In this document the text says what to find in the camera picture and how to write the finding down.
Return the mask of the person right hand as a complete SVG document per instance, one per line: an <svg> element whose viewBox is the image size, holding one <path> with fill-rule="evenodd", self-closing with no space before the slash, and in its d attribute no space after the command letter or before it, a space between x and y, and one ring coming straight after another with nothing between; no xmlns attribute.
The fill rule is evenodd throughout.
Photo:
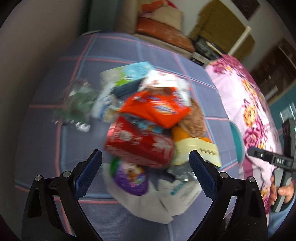
<svg viewBox="0 0 296 241"><path fill-rule="evenodd" d="M292 200L294 193L295 193L295 187L294 187L292 181L290 182L289 186L282 186L279 189L277 189L274 184L274 176L272 176L270 195L269 195L269 203L271 205L274 205L275 201L278 198L278 195L284 196L285 197L284 203L287 204L288 202L290 202Z"/></svg>

